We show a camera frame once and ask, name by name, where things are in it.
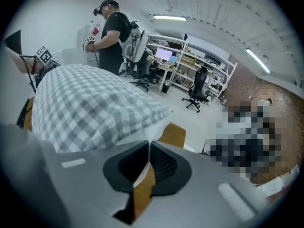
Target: backpack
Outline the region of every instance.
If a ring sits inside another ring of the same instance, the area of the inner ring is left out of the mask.
[[[138,62],[145,51],[148,44],[148,33],[144,30],[142,33],[138,29],[136,21],[128,23],[123,20],[127,27],[130,30],[129,36],[125,42],[121,42],[119,39],[118,42],[123,50],[123,57],[130,60],[131,62]]]

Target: office chair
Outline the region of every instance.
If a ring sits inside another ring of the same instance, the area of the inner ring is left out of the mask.
[[[148,58],[148,52],[144,51],[144,53],[142,54],[141,59],[137,63],[136,73],[133,74],[134,79],[138,79],[138,80],[134,81],[134,82],[130,82],[130,83],[131,84],[136,84],[136,87],[137,86],[142,86],[148,92],[149,89],[147,87],[149,87],[149,84],[142,82],[142,79],[145,78],[145,77],[147,77],[147,74],[146,74],[147,58]]]
[[[212,96],[208,92],[205,95],[201,92],[203,89],[204,83],[206,81],[206,78],[207,78],[205,73],[206,73],[206,69],[204,67],[201,68],[200,70],[196,71],[194,84],[188,91],[188,95],[190,96],[190,99],[182,98],[182,101],[186,100],[186,101],[190,102],[190,105],[186,106],[186,108],[188,109],[189,106],[194,105],[197,109],[197,113],[200,112],[200,109],[199,109],[200,102],[209,102],[207,97]]]

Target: fluorescent light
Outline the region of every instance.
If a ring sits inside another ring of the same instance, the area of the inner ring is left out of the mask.
[[[266,65],[249,48],[246,49],[246,52],[252,56],[267,73],[270,74],[270,70],[266,67]]]
[[[178,20],[178,21],[187,21],[185,17],[182,16],[154,16],[155,19],[169,19],[169,20]]]

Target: wooden piece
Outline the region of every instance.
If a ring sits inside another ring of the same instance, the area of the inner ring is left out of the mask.
[[[34,104],[34,98],[30,98],[28,102],[27,111],[33,107]],[[28,131],[32,131],[32,109],[26,113],[25,119],[24,119],[24,129]]]
[[[162,136],[158,141],[172,144],[176,147],[184,148],[186,138],[186,130],[182,129],[174,123],[170,123],[163,131]]]
[[[172,144],[176,147],[183,148],[186,138],[186,130],[178,125],[170,123],[163,131],[159,141],[167,144]],[[147,208],[151,202],[151,191],[155,185],[155,176],[153,167],[150,166],[146,177],[143,181],[133,190],[134,212],[135,219]]]

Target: shelf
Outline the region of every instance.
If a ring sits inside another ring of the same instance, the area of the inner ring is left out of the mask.
[[[213,74],[213,72],[212,72],[208,67],[205,67],[205,68],[207,69],[207,71],[208,71],[209,73]]]
[[[193,58],[195,58],[195,59],[197,59],[197,60],[199,60],[199,61],[202,61],[202,62],[206,61],[206,60],[203,59],[202,57],[198,57],[198,56],[192,55],[192,54],[189,53],[189,52],[184,52],[184,54],[187,55],[187,56],[189,56],[189,57],[193,57]]]
[[[162,46],[162,45],[148,43],[148,46],[158,47],[158,48],[164,48],[164,49],[167,49],[168,51],[175,51],[175,52],[181,53],[181,50],[178,50],[178,49],[175,49],[175,48],[171,48],[171,47],[165,47],[165,46]]]
[[[191,69],[197,71],[197,69],[195,67],[191,66],[191,65],[188,65],[188,64],[185,64],[185,63],[182,63],[182,62],[180,62],[180,65],[183,65],[185,67],[188,67],[188,68],[191,68]]]
[[[219,90],[217,90],[217,89],[215,89],[215,88],[212,88],[210,85],[208,85],[208,84],[206,84],[206,83],[204,83],[204,86],[207,87],[208,89],[210,89],[211,91],[216,92],[216,95],[218,95]]]
[[[183,77],[183,78],[185,78],[185,79],[187,79],[187,80],[189,80],[191,82],[194,82],[194,79],[192,79],[192,78],[190,78],[188,76],[185,76],[185,75],[182,75],[182,74],[179,74],[179,73],[175,73],[175,74],[178,75],[178,76],[181,76],[181,77]]]
[[[224,75],[230,77],[230,75],[229,75],[228,73],[224,72],[223,70],[219,69],[218,67],[213,66],[212,64],[210,64],[210,63],[208,63],[208,62],[204,62],[204,61],[202,61],[202,62],[203,62],[204,64],[207,64],[208,66],[212,67],[213,69],[219,71],[220,73],[222,73],[222,74],[224,74]]]
[[[149,38],[153,38],[153,39],[158,39],[158,40],[166,40],[169,42],[173,42],[176,44],[181,44],[181,45],[185,45],[186,41],[182,40],[182,39],[177,39],[174,37],[168,37],[168,36],[162,36],[162,35],[148,35]]]
[[[184,89],[184,90],[189,91],[189,89],[187,89],[185,86],[182,86],[182,85],[180,85],[180,84],[178,84],[178,83],[172,82],[172,84],[174,84],[175,86],[178,86],[178,87],[180,87],[180,88],[182,88],[182,89]]]
[[[190,49],[193,48],[193,49],[195,49],[195,50],[201,51],[201,52],[207,54],[208,56],[211,56],[211,57],[213,57],[214,59],[216,59],[216,60],[218,60],[218,61],[220,61],[220,62],[222,62],[222,63],[224,63],[224,64],[226,64],[226,65],[228,65],[228,66],[233,66],[233,67],[235,67],[235,65],[232,64],[231,62],[229,62],[229,61],[227,61],[227,60],[225,60],[225,59],[222,59],[221,57],[219,57],[219,56],[213,54],[212,52],[209,52],[209,51],[207,51],[207,50],[205,50],[205,49],[203,49],[203,48],[200,48],[200,47],[198,47],[198,46],[196,46],[196,45],[194,45],[194,44],[192,44],[192,43],[189,43],[189,42],[187,42],[187,44],[188,44],[188,47],[189,47]]]

